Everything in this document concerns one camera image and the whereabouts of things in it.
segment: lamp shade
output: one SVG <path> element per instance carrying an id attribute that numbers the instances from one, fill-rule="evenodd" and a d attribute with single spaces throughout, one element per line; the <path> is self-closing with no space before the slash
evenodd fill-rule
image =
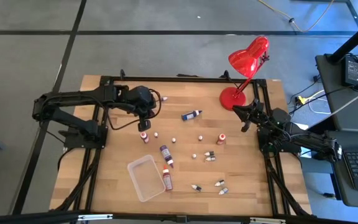
<path id="1" fill-rule="evenodd" d="M 253 78 L 258 71 L 259 58 L 269 49 L 266 37 L 257 37 L 248 48 L 238 50 L 229 56 L 229 63 L 241 75 Z"/>

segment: yellow cable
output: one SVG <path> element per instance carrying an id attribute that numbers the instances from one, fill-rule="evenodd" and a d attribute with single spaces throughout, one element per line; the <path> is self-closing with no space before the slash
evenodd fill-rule
<path id="1" fill-rule="evenodd" d="M 315 93 L 315 94 L 313 94 L 313 95 L 311 95 L 311 96 L 309 96 L 309 97 L 298 96 L 298 100 L 299 100 L 299 101 L 301 102 L 301 104 L 303 105 L 303 104 L 305 104 L 308 100 L 314 98 L 316 95 L 322 93 L 323 91 L 324 91 L 324 90 L 320 90 L 320 91 L 318 91 L 317 93 Z"/>
<path id="2" fill-rule="evenodd" d="M 308 32 L 309 30 L 311 30 L 315 25 L 317 25 L 317 23 L 320 21 L 321 18 L 323 18 L 323 16 L 327 13 L 328 9 L 333 5 L 335 0 L 331 0 L 331 2 L 329 3 L 329 5 L 327 6 L 326 10 L 322 13 L 322 15 L 317 19 L 317 21 L 311 26 L 309 27 L 309 29 L 307 30 L 301 30 L 298 25 L 296 24 L 295 21 L 293 21 L 293 25 L 300 31 L 300 32 Z M 267 6 L 269 9 L 273 10 L 274 12 L 278 12 L 281 15 L 287 17 L 288 19 L 292 19 L 292 17 L 290 17 L 287 13 L 282 12 L 278 9 L 273 8 L 272 6 L 269 6 L 266 2 L 263 2 L 262 0 L 258 0 L 258 2 L 264 4 L 265 6 Z"/>

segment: purple bottle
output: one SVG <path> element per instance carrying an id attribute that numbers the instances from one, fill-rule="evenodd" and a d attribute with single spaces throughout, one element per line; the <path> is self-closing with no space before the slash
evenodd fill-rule
<path id="1" fill-rule="evenodd" d="M 167 162 L 167 164 L 173 168 L 173 160 L 171 154 L 169 153 L 168 147 L 166 145 L 163 145 L 160 147 L 160 151 L 165 159 L 165 162 Z"/>

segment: power adapter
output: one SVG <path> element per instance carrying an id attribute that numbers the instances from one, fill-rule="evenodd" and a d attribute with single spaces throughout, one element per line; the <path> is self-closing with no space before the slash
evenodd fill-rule
<path id="1" fill-rule="evenodd" d="M 358 61 L 354 57 L 346 56 L 342 60 L 342 86 L 351 86 L 358 90 Z"/>

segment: lamp base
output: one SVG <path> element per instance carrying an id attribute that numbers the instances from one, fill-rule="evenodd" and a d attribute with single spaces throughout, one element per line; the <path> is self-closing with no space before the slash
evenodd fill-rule
<path id="1" fill-rule="evenodd" d="M 242 106 L 246 103 L 246 95 L 243 92 L 240 92 L 237 97 L 234 97 L 236 91 L 236 87 L 227 87 L 221 92 L 219 100 L 226 110 L 232 111 L 234 105 Z"/>

